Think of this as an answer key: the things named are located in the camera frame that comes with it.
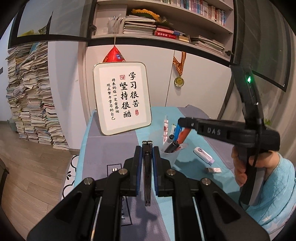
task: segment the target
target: yellow flower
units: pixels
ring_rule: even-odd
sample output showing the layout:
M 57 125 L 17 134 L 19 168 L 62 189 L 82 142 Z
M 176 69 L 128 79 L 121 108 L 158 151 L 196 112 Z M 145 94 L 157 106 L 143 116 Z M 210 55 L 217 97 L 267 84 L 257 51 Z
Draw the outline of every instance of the yellow flower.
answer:
M 149 11 L 147 9 L 133 9 L 131 12 L 132 13 L 147 13 L 147 14 L 151 15 L 156 21 L 159 21 L 159 17 L 160 17 L 158 14 L 155 14 L 154 12 Z

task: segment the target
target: table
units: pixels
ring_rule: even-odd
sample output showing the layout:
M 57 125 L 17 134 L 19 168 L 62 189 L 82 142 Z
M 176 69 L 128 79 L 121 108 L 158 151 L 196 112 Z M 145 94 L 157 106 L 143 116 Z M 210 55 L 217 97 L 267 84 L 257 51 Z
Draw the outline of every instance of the table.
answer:
M 133 157 L 135 147 L 143 140 L 152 140 L 154 146 L 162 145 L 163 120 L 168 115 L 169 126 L 177 123 L 180 117 L 209 117 L 194 106 L 187 107 L 152 107 L 150 126 L 125 133 L 104 136 L 99 129 L 97 112 L 92 113 L 86 129 L 79 155 L 74 186 L 86 177 L 95 180 L 107 177 L 112 170 L 120 169 L 126 159 Z M 191 131 L 186 138 L 188 147 L 181 150 L 174 169 L 189 178 L 200 180 L 203 177 L 212 179 L 231 198 L 238 200 L 239 186 L 236 184 L 231 159 L 232 145 L 197 135 Z M 206 174 L 203 162 L 193 153 L 195 147 L 201 147 L 209 153 L 215 162 L 211 167 L 219 167 L 221 174 Z M 124 197 L 122 210 L 121 240 L 174 241 L 173 207 L 171 197 L 155 196 L 154 185 L 151 194 L 151 206 L 144 205 L 143 181 L 137 197 Z

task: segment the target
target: striped ribbon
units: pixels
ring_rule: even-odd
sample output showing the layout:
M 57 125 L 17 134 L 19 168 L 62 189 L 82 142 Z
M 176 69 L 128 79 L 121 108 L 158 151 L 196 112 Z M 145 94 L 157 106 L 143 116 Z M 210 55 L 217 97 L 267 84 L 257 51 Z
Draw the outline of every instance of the striped ribbon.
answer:
M 183 51 L 182 51 L 182 57 L 181 57 L 181 62 L 180 63 L 178 62 L 178 60 L 176 59 L 175 56 L 174 56 L 174 59 L 173 59 L 173 64 L 176 66 L 176 69 L 177 69 L 180 76 L 183 73 L 185 59 L 186 59 L 186 52 L 183 52 Z

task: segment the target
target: metal bolt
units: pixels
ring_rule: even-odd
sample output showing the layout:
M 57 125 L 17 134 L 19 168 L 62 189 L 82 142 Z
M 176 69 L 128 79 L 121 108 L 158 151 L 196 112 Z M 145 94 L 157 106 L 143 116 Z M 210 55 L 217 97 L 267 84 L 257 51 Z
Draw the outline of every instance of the metal bolt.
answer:
M 93 182 L 93 179 L 91 177 L 87 177 L 83 180 L 83 183 L 85 185 L 90 185 L 90 184 L 92 184 L 92 182 Z
M 169 169 L 169 170 L 167 170 L 167 174 L 170 176 L 173 176 L 176 174 L 176 171 L 174 169 Z
M 125 168 L 121 168 L 121 169 L 118 170 L 118 172 L 119 172 L 120 175 L 125 175 L 125 174 L 127 174 L 128 171 Z
M 211 180 L 210 179 L 208 179 L 208 178 L 203 178 L 202 179 L 202 184 L 204 184 L 204 185 L 210 185 L 211 184 Z

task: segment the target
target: bookshelf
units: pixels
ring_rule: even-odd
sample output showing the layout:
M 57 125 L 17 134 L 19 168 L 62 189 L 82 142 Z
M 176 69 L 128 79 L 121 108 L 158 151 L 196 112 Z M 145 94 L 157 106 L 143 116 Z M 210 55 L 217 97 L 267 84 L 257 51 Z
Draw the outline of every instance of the bookshelf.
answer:
M 92 36 L 93 39 L 96 39 L 96 38 L 113 38 L 113 37 L 114 37 L 114 34 L 106 34 L 106 35 L 102 35 L 102 36 L 95 36 L 95 35 Z M 188 47 L 191 47 L 191 48 L 194 48 L 194 49 L 199 49 L 199 50 L 202 50 L 202 51 L 205 51 L 205 52 L 208 52 L 210 54 L 213 54 L 213 55 L 217 56 L 217 54 L 214 51 L 202 48 L 202 47 L 197 46 L 197 45 L 189 44 L 189 43 L 186 43 L 186 42 L 183 42 L 183 41 L 175 40 L 175 39 L 168 39 L 168 38 L 162 38 L 162 37 L 153 36 L 153 35 L 150 36 L 150 35 L 141 35 L 141 34 L 117 34 L 116 37 L 117 38 L 154 39 L 154 40 L 159 40 L 159 41 L 164 41 L 164 42 L 177 43 L 177 44 L 188 46 Z M 219 55 L 219 57 L 221 59 L 226 60 L 226 61 L 229 60 L 228 58 L 226 58 L 226 57 L 224 57 L 222 55 Z
M 213 5 L 216 7 L 216 9 L 225 11 L 225 26 L 194 11 L 187 10 L 183 7 L 178 7 L 175 4 L 163 3 L 160 0 L 97 0 L 93 24 L 97 28 L 101 28 L 107 24 L 108 17 L 112 18 L 114 15 L 118 16 L 121 14 L 121 18 L 124 18 L 125 15 L 128 15 L 132 9 L 147 9 L 160 16 L 165 16 L 167 20 L 173 24 L 173 27 L 176 30 L 184 32 L 191 37 L 201 35 L 208 39 L 215 39 L 222 43 L 225 46 L 223 55 L 201 46 L 196 46 L 179 40 L 140 34 L 123 34 L 124 21 L 122 21 L 119 28 L 119 34 L 116 36 L 118 38 L 144 38 L 163 42 L 173 42 L 183 46 L 199 49 L 220 57 L 221 59 L 230 61 L 230 56 L 226 55 L 225 52 L 232 50 L 234 32 L 233 1 L 207 0 L 206 2 L 209 6 Z M 92 39 L 108 37 L 113 37 L 113 35 L 95 35 L 95 33 L 93 33 L 91 36 Z

